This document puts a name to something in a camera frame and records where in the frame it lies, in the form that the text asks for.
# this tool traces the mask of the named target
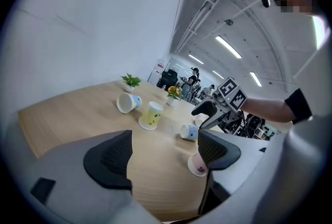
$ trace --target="paper cup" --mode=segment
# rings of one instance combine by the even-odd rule
[[[198,114],[195,117],[195,125],[198,125],[200,127],[205,120],[206,120],[205,115]]]
[[[191,156],[188,159],[188,168],[192,174],[198,177],[203,177],[207,171],[208,168],[206,167],[201,155],[199,153],[196,153],[195,155]]]
[[[146,130],[156,129],[162,111],[158,102],[149,102],[149,109],[139,118],[140,126]]]
[[[116,100],[116,106],[123,114],[127,114],[130,111],[139,108],[141,104],[142,100],[140,96],[130,95],[127,93],[122,93]]]
[[[181,127],[180,136],[188,140],[198,139],[198,126],[197,125],[184,125]]]

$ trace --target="yellow paper cup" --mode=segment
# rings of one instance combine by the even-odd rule
[[[139,118],[140,126],[146,130],[156,129],[162,111],[163,107],[158,102],[149,102],[148,110]]]

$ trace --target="green plant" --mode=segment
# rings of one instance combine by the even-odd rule
[[[177,88],[175,86],[171,86],[168,88],[167,97],[172,97],[176,100],[181,100],[182,88]]]
[[[127,76],[122,77],[124,83],[129,86],[136,87],[140,85],[141,80],[138,77],[132,77],[130,74],[127,73]]]

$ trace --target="black chair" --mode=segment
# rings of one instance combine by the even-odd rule
[[[169,69],[167,72],[164,71],[161,74],[161,81],[159,85],[157,85],[158,88],[162,88],[164,85],[166,86],[165,90],[167,90],[170,86],[175,86],[177,82],[177,72]]]

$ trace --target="forearm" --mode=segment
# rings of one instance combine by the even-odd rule
[[[292,110],[283,100],[248,98],[241,109],[273,122],[290,122],[296,119]]]

